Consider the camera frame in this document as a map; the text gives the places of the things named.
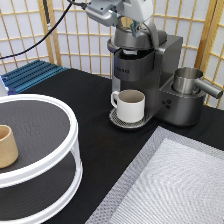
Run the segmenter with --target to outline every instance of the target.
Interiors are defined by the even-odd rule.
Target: coffee machine lid
[[[159,45],[167,40],[165,31],[157,31],[159,36]],[[138,37],[132,35],[130,28],[117,27],[114,36],[114,45],[128,50],[149,50],[153,48],[151,36],[147,29],[141,28],[141,34]]]

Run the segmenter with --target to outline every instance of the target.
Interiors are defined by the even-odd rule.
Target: white mug
[[[113,92],[111,104],[117,109],[117,117],[126,123],[135,123],[144,117],[145,95],[137,90]]]

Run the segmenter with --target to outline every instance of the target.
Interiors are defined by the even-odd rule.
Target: gray mesh panel
[[[208,155],[224,159],[224,153],[218,149],[158,127],[151,138],[148,140],[148,142],[145,144],[145,146],[142,148],[142,150],[139,152],[139,154],[136,156],[136,158],[132,161],[132,163],[128,166],[128,168],[116,182],[114,187],[107,194],[105,199],[98,206],[96,211],[86,222],[87,224],[109,223],[110,218],[112,217],[118,206],[121,204],[125,195],[128,193],[134,182],[141,174],[142,170],[145,168],[145,166],[165,138],[168,138],[190,148],[197,149]]]
[[[110,224],[211,224],[224,214],[224,161],[165,139]]]

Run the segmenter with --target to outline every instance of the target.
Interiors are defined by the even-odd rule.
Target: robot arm
[[[86,13],[105,26],[116,26],[118,15],[144,23],[153,14],[153,6],[151,0],[92,0]]]
[[[140,35],[140,24],[143,23],[150,33],[154,49],[159,47],[156,26],[150,18],[153,14],[151,0],[92,0],[86,7],[86,13],[89,18],[108,27],[120,26],[119,17],[132,19],[130,28],[135,38]]]

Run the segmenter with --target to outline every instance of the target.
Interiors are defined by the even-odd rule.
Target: black mesh surface
[[[0,174],[46,157],[64,141],[70,129],[69,118],[61,108],[35,100],[0,104],[0,124],[12,128],[19,150],[17,161],[0,169]]]
[[[46,209],[68,190],[74,176],[75,161],[69,153],[44,174],[0,189],[0,222],[24,218]]]

